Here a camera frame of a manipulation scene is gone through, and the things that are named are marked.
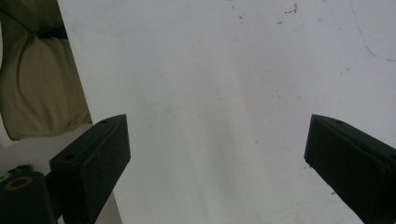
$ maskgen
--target dark speck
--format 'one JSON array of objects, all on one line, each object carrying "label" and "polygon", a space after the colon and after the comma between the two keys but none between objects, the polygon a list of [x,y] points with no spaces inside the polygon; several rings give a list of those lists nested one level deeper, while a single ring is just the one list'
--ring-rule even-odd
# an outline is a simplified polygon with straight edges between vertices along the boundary
[{"label": "dark speck", "polygon": [[296,14],[297,13],[297,3],[294,3],[294,9],[286,11],[285,14]]}]

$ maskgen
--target beige fabric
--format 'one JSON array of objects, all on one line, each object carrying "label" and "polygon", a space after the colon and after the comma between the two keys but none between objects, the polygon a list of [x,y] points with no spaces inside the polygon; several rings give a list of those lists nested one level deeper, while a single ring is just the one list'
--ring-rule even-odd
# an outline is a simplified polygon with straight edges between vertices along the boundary
[{"label": "beige fabric", "polygon": [[[26,15],[34,16],[35,10]],[[4,41],[0,110],[9,137],[53,136],[89,122],[90,113],[68,41],[38,38],[31,31],[50,28],[46,23],[41,25],[43,19],[22,25],[15,17],[21,12],[10,11],[14,18],[0,12]]]}]

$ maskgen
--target black screw hole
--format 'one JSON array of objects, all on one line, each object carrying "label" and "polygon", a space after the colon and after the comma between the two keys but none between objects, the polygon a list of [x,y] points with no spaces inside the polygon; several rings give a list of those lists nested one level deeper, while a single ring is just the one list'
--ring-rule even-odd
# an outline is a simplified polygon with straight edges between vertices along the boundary
[{"label": "black screw hole", "polygon": [[64,159],[65,159],[66,161],[71,161],[71,160],[74,159],[74,155],[67,155],[67,156],[64,157]]},{"label": "black screw hole", "polygon": [[27,182],[26,179],[19,179],[19,180],[12,182],[11,187],[16,188],[16,187],[24,185],[26,182]]}]

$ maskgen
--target white table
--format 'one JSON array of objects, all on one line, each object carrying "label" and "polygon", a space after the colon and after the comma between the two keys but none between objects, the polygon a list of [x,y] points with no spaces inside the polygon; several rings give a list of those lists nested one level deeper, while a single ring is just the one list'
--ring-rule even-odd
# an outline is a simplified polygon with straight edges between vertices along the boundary
[{"label": "white table", "polygon": [[361,223],[303,156],[311,114],[396,146],[371,2],[60,0],[93,120],[128,116],[123,223]]}]

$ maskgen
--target white surface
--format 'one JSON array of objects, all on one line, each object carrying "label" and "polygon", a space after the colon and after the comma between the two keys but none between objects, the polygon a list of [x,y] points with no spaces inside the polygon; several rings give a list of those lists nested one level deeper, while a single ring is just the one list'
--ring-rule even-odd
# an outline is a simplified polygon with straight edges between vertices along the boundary
[{"label": "white surface", "polygon": [[361,223],[303,156],[314,113],[396,146],[375,3],[60,0],[93,120],[128,116],[123,223]]}]

